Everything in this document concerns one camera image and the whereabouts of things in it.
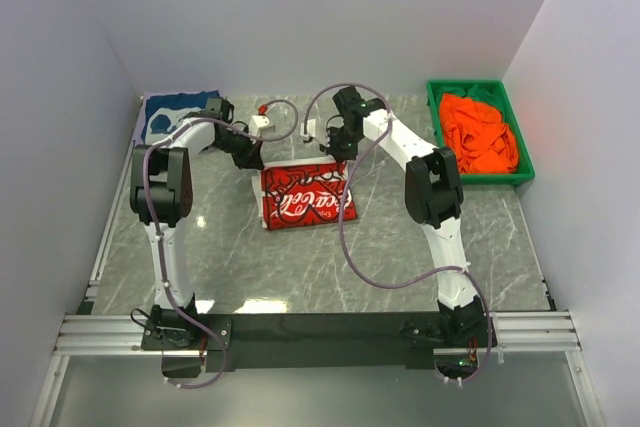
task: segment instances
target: coca-cola towel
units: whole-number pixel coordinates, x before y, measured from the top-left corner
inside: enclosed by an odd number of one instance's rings
[[[346,178],[346,163],[336,163],[331,157],[265,164],[253,178],[262,226],[278,230],[337,222]],[[356,216],[349,193],[344,218]]]

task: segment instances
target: green cloth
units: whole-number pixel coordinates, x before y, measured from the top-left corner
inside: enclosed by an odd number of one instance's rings
[[[483,84],[473,84],[468,89],[459,86],[445,86],[440,90],[440,92],[438,92],[436,102],[438,103],[438,106],[440,106],[440,101],[444,94],[457,95],[458,97],[470,97],[476,102],[484,102],[485,104],[495,107],[504,115],[504,104],[502,103],[502,98],[499,94],[493,93],[494,88],[494,85],[487,88]]]

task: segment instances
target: blue cloth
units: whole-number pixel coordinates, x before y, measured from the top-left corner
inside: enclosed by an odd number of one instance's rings
[[[154,95],[150,97],[144,108],[144,125],[140,132],[141,143],[147,143],[148,137],[153,137],[153,142],[155,142],[160,137],[170,134],[176,130],[186,114],[204,109],[207,100],[212,97],[219,98],[220,92],[210,90],[197,94]]]

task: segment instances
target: table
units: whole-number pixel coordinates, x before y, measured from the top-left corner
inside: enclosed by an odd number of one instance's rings
[[[271,97],[236,96],[237,120],[247,120]],[[287,96],[303,109],[310,96]],[[426,95],[394,95],[399,119],[435,143]],[[335,107],[327,97],[312,112],[319,127]],[[286,107],[269,116],[283,132]],[[368,141],[363,141],[364,151]],[[263,146],[265,162],[318,157],[317,144],[298,135]],[[203,312],[391,312],[437,310],[434,279],[386,291],[358,279],[346,264],[336,224],[268,232],[251,188],[253,171],[238,170],[221,152],[192,164],[194,205],[187,222],[187,270]],[[114,233],[105,255],[94,314],[126,314],[153,303],[149,242],[129,209],[129,180],[120,195]],[[433,268],[427,241],[406,212],[402,169],[377,149],[353,183],[358,219],[346,224],[356,264],[382,282],[411,279]],[[462,236],[470,270],[494,310],[549,310],[546,284],[525,219],[510,186],[465,186]]]

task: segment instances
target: gray floor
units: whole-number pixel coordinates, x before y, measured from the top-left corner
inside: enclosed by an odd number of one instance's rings
[[[462,390],[401,367],[243,370],[178,391],[150,357],[72,357],[52,426],[583,427],[564,354],[510,354]]]
[[[288,97],[300,108],[309,96]],[[266,97],[230,98],[236,119],[248,120]],[[435,142],[425,96],[391,96],[394,111]],[[272,109],[278,131],[291,113]],[[313,115],[322,125],[335,113],[330,98]],[[298,136],[263,148],[265,161],[317,157],[317,144]],[[261,227],[250,171],[227,154],[203,153],[192,165],[194,207],[187,219],[187,269],[201,307],[214,312],[351,312],[436,310],[435,281],[400,291],[364,284],[344,261],[335,224],[267,232]],[[347,224],[356,263],[370,277],[399,282],[433,268],[426,239],[406,213],[401,168],[382,150],[367,159],[353,185],[358,219]],[[128,206],[127,188],[115,219],[94,314],[125,314],[153,302],[148,241]],[[471,271],[495,310],[548,310],[518,198],[508,186],[468,186],[462,235]]]

